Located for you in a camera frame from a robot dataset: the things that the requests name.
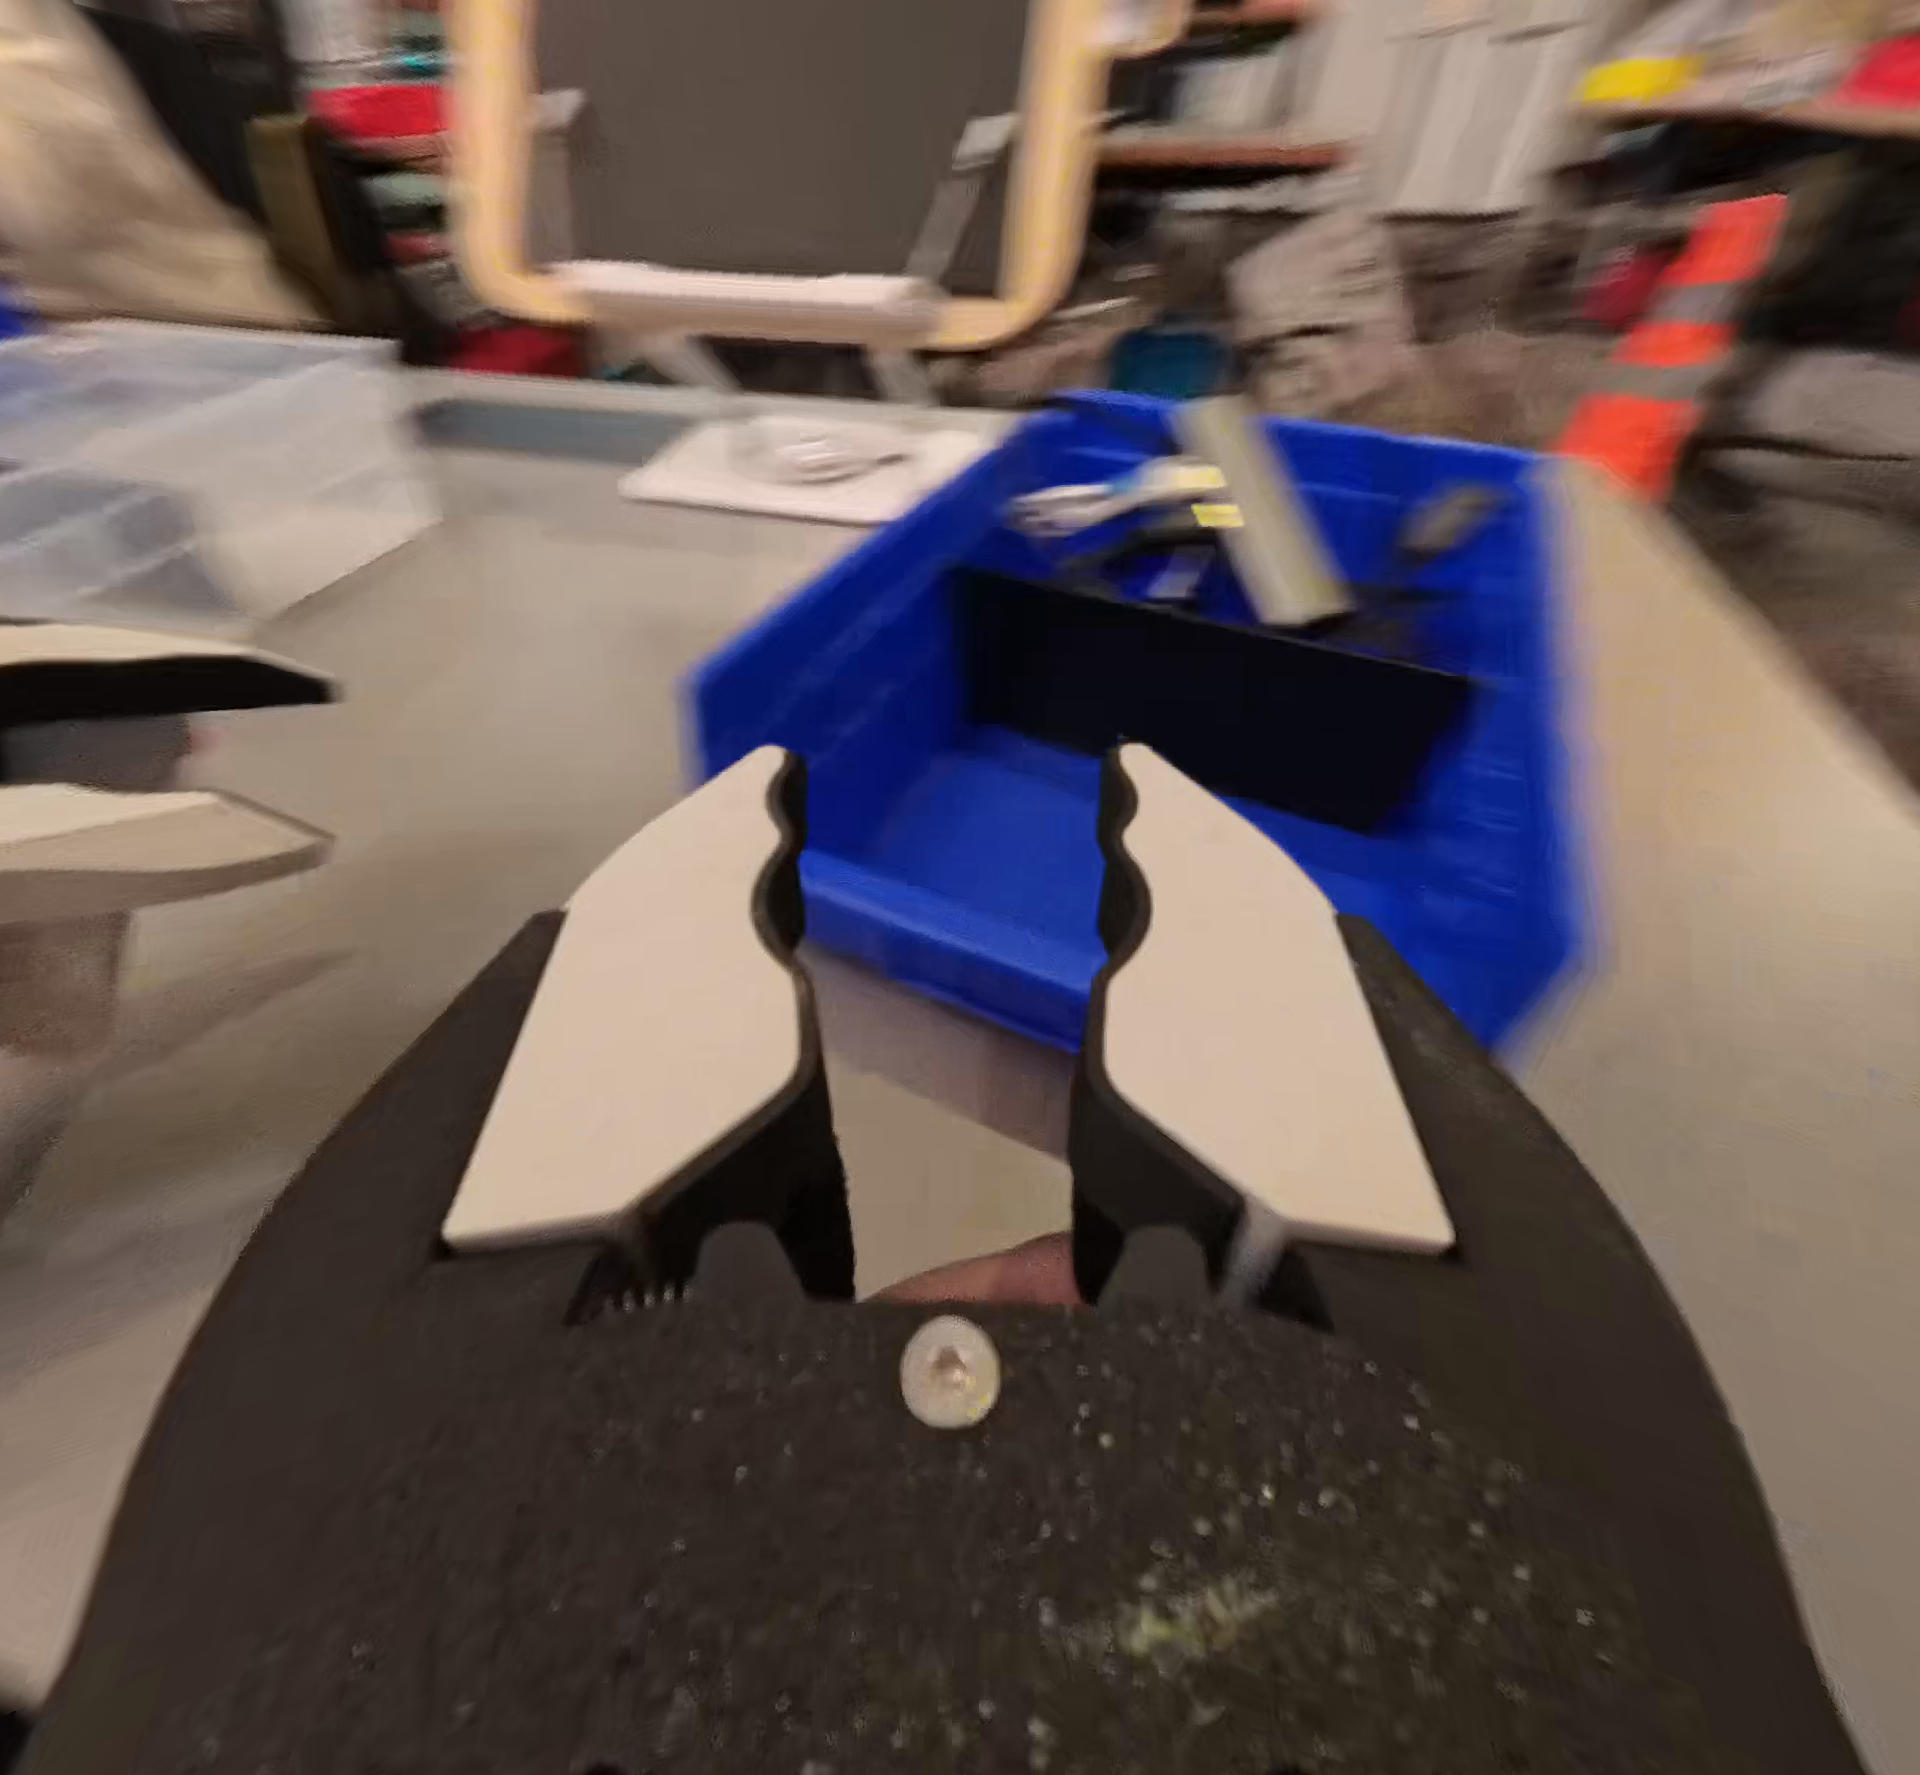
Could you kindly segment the black board with wooden frame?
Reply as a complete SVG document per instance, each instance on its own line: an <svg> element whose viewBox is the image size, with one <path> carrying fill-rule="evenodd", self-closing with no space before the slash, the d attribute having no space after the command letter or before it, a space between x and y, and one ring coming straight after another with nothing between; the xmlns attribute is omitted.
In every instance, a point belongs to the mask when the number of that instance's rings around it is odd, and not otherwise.
<svg viewBox="0 0 1920 1775"><path fill-rule="evenodd" d="M457 266L510 320L595 328L567 260L901 275L966 121L1019 136L919 351L999 347L1082 265L1102 0L450 0Z"/></svg>

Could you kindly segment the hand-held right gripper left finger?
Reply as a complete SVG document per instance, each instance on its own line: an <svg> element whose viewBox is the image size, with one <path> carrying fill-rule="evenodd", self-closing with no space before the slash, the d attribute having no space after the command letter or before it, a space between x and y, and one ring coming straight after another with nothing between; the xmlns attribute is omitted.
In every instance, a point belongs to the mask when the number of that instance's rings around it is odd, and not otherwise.
<svg viewBox="0 0 1920 1775"><path fill-rule="evenodd" d="M452 1253L610 1239L818 1072L798 962L804 758L763 747L567 901L457 1189Z"/></svg>

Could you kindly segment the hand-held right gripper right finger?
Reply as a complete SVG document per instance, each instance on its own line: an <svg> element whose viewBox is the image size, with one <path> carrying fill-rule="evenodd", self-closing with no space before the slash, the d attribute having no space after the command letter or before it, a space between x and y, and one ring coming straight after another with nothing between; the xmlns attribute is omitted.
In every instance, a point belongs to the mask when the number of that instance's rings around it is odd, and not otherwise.
<svg viewBox="0 0 1920 1775"><path fill-rule="evenodd" d="M1106 754L1091 982L1072 1083L1072 1250L1176 1230L1206 1267L1293 1246L1441 1257L1456 1225L1343 919L1158 751Z"/></svg>

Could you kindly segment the blue plastic bin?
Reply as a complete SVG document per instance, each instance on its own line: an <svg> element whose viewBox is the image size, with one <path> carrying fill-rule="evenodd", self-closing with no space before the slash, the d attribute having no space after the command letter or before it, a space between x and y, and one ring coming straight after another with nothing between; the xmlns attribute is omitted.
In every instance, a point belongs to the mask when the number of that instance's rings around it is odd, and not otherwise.
<svg viewBox="0 0 1920 1775"><path fill-rule="evenodd" d="M810 940L1016 1034L1073 1049L1099 963L1104 754L976 725L951 579L984 568L1258 623L1212 551L1155 595L1176 546L1122 517L1034 540L1012 501L1168 458L1174 404L1067 394L723 645L684 683L698 780L751 751L804 758ZM1224 800L1400 952L1476 1040L1508 1043L1574 969L1586 859L1562 741L1554 508L1516 451L1276 420L1357 618L1300 638L1476 683L1412 803L1360 834Z"/></svg>

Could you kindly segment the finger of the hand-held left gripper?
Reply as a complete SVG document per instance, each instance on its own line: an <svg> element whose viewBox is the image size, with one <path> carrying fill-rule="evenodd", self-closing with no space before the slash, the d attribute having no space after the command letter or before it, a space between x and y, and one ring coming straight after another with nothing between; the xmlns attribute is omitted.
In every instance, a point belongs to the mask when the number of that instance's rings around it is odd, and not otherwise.
<svg viewBox="0 0 1920 1775"><path fill-rule="evenodd" d="M332 834L207 790L1 790L1 923L192 902L318 868Z"/></svg>
<svg viewBox="0 0 1920 1775"><path fill-rule="evenodd" d="M334 681L230 641L145 631L1 627L1 727L116 725L327 705Z"/></svg>

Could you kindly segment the clear plastic bin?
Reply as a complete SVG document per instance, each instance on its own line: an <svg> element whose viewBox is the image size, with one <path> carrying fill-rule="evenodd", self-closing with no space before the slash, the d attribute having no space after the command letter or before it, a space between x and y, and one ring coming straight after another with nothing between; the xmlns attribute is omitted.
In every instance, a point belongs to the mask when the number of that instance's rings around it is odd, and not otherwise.
<svg viewBox="0 0 1920 1775"><path fill-rule="evenodd" d="M439 522L397 347L106 320L1 347L1 615L249 637Z"/></svg>

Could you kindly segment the orange traffic cone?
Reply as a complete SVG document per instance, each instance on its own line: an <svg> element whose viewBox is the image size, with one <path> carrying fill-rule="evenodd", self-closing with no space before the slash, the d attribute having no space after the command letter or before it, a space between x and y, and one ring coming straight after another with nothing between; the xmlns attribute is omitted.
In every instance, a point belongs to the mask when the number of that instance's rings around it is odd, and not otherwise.
<svg viewBox="0 0 1920 1775"><path fill-rule="evenodd" d="M1643 314L1572 409L1554 457L1618 496L1669 500L1707 401L1732 368L1748 300L1791 212L1785 192L1717 201L1694 219Z"/></svg>

